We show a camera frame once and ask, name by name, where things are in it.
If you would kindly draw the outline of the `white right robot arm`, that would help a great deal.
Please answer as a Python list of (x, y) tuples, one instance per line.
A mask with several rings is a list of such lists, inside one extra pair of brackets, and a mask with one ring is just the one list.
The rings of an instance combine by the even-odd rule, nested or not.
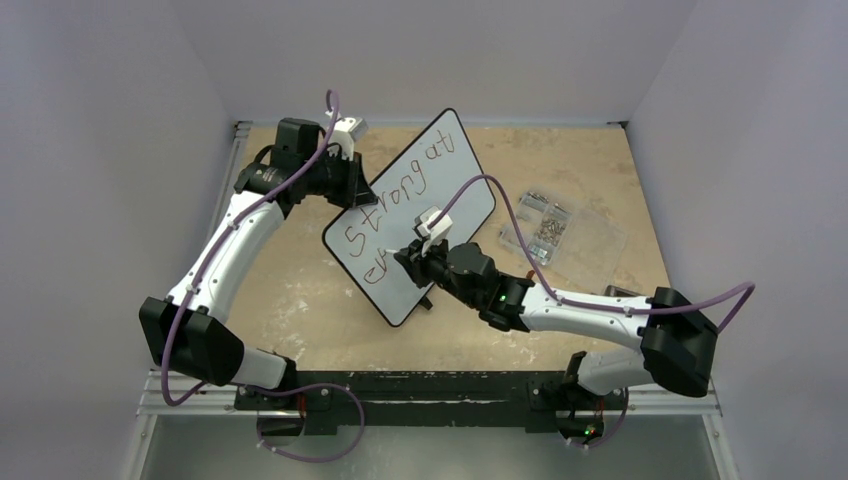
[(429, 249), (420, 240), (393, 255), (418, 287), (435, 285), (500, 331), (560, 332), (616, 344), (572, 357), (564, 399), (584, 407), (616, 389), (655, 383), (686, 397), (708, 392), (718, 328), (678, 291), (605, 297), (547, 291), (540, 281), (499, 271), (478, 244)]

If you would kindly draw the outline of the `white whiteboard black frame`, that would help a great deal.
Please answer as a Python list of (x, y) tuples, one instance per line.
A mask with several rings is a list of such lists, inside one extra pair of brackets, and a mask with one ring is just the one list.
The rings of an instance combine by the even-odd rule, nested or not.
[(469, 241), (497, 205), (484, 180), (467, 183), (482, 172), (458, 113), (448, 108), (371, 182), (375, 205), (346, 210), (324, 229), (324, 246), (390, 326), (402, 325), (427, 291), (385, 250), (415, 240), (416, 218), (432, 206), (445, 207), (456, 193), (462, 196), (448, 214), (453, 225), (447, 238)]

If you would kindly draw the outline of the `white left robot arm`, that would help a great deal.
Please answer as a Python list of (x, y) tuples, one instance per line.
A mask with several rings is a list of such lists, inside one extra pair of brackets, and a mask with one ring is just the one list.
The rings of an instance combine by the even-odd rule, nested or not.
[(355, 149), (367, 129), (356, 117), (337, 120), (330, 132), (302, 119), (278, 123), (274, 143), (239, 173), (200, 257), (164, 298), (149, 297), (140, 308), (151, 356), (162, 371), (216, 386), (259, 387), (260, 397), (275, 409), (295, 402), (294, 361), (247, 347), (225, 323), (258, 253), (306, 197), (342, 209), (376, 203)]

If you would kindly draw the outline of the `aluminium extrusion rail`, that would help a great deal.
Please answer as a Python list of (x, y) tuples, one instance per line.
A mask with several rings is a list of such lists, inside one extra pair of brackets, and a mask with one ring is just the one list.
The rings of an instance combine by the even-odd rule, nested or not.
[[(177, 407), (165, 403), (160, 388), (161, 374), (154, 370), (148, 373), (139, 404), (138, 416), (151, 415), (188, 415), (188, 416), (257, 416), (255, 408), (238, 409), (235, 407), (237, 389), (233, 386), (207, 386)], [(357, 395), (365, 407), (370, 406), (490, 406), (502, 405), (502, 400), (473, 400), (467, 396), (457, 399), (389, 399), (369, 400), (364, 393)], [(719, 415), (721, 405), (715, 393), (710, 391), (702, 398), (688, 398), (661, 389), (657, 385), (643, 385), (629, 389), (629, 400), (622, 395), (611, 395), (605, 400), (604, 412), (617, 414), (625, 410), (629, 417), (638, 415)]]

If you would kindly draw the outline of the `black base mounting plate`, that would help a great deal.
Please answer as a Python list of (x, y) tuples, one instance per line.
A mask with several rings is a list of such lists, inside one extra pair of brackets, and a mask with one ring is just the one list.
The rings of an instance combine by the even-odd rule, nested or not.
[[(300, 371), (302, 393), (286, 397), (253, 387), (237, 391), (235, 407), (261, 416), (290, 414), (307, 435), (330, 435), (341, 426), (520, 428), (598, 438), (604, 432), (605, 400), (627, 396), (621, 388), (604, 397), (578, 387), (564, 371)], [(502, 400), (500, 406), (370, 406), (369, 400)]]

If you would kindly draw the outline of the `clear plastic screw box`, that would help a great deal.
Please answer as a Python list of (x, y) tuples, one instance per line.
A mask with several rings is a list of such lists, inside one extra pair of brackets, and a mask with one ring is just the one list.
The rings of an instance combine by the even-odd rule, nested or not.
[(541, 267), (573, 281), (600, 282), (616, 268), (627, 234), (605, 217), (547, 191), (527, 190), (514, 207), (516, 220), (499, 240), (519, 254), (529, 252)]

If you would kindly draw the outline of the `black metal clamp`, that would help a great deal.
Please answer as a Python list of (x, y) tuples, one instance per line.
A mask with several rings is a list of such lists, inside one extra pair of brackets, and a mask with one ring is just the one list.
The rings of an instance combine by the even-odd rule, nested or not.
[(616, 285), (608, 285), (603, 293), (607, 297), (638, 297), (641, 293), (635, 292)]

